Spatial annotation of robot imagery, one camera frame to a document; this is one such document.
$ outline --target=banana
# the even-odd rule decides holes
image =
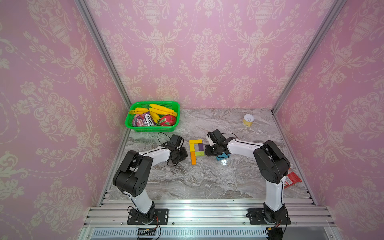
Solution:
[[[134,114],[143,114],[147,113],[149,111],[148,108],[135,108],[135,110],[130,110],[129,114],[134,115]]]
[[[156,113],[151,112],[151,111],[149,111],[149,113],[151,114],[153,121],[155,121],[155,123],[157,123],[160,119],[159,115],[157,115]]]
[[[129,111],[129,114],[131,114],[131,115],[134,115],[134,114],[143,114],[143,113],[146,113],[146,112],[130,110],[130,111]]]
[[[146,113],[148,111],[149,111],[148,108],[135,108],[135,112],[144,112],[144,113]]]
[[[177,117],[177,112],[173,111],[172,109],[169,109],[169,108],[157,105],[157,104],[150,104],[149,106],[154,108],[154,109],[167,112],[167,114],[169,114],[169,115]]]
[[[172,115],[172,116],[175,116],[175,117],[177,116],[177,113],[169,113],[169,112],[165,112],[163,110],[158,110],[158,109],[155,109],[155,108],[150,108],[149,112],[157,113],[159,115]]]

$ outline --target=green block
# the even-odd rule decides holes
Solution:
[[[204,151],[198,151],[198,152],[195,152],[195,156],[196,156],[196,157],[204,156]]]

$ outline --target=snack bag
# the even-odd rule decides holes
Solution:
[[[284,188],[290,187],[295,183],[302,182],[299,176],[292,171],[292,169],[288,169],[288,175],[285,178]]]
[[[132,126],[134,127],[148,127],[154,125],[155,122],[153,121],[149,111],[143,114],[136,114],[132,122]]]

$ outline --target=pink wallpaper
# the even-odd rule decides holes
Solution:
[[[132,102],[270,108],[333,0],[87,0]]]
[[[384,227],[384,1],[348,0],[278,119],[344,240]]]
[[[74,1],[0,1],[0,239],[77,239],[125,105]]]

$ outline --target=gray marble surface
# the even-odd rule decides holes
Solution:
[[[255,121],[251,127],[245,127],[242,119],[252,114]],[[233,132],[239,139],[250,142],[274,141],[291,162],[291,168],[298,175],[295,163],[283,144],[270,110],[267,109],[183,109],[180,123],[169,136],[177,134],[185,140],[184,146],[189,153],[189,140],[203,139],[208,144],[208,132],[219,129],[221,132]],[[160,140],[167,138],[160,134]],[[129,150],[145,151],[159,145],[157,132],[131,131],[124,155]],[[146,190],[151,199],[236,199],[265,198],[265,180],[261,176],[255,160],[232,155],[227,160],[217,161],[215,157],[196,157],[197,164],[192,165],[190,156],[176,167],[162,162],[151,169]],[[285,198],[309,197],[303,183],[297,183],[284,190]],[[117,187],[112,186],[110,200],[127,200]]]

